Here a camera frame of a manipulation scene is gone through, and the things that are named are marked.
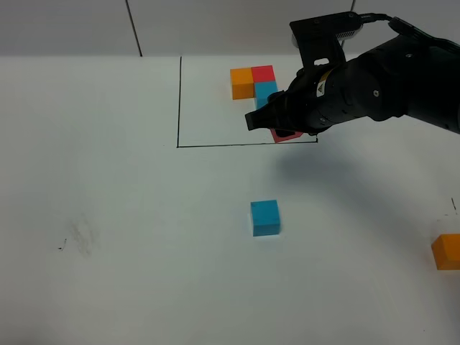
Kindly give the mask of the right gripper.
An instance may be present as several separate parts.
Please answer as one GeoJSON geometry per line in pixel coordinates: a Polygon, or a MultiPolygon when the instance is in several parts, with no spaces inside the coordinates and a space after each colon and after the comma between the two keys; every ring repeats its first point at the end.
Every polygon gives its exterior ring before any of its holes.
{"type": "Polygon", "coordinates": [[[347,121],[346,63],[302,67],[288,88],[272,94],[262,108],[245,115],[248,130],[275,129],[278,137],[295,132],[317,135],[347,121]]]}

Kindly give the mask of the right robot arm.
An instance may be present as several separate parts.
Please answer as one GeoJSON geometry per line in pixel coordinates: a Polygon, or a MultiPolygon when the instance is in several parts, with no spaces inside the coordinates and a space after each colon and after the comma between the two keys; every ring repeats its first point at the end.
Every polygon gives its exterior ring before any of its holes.
{"type": "Polygon", "coordinates": [[[298,71],[285,91],[246,114],[249,130],[317,135],[369,117],[409,116],[459,133],[459,54],[402,35],[336,67],[298,71]]]}

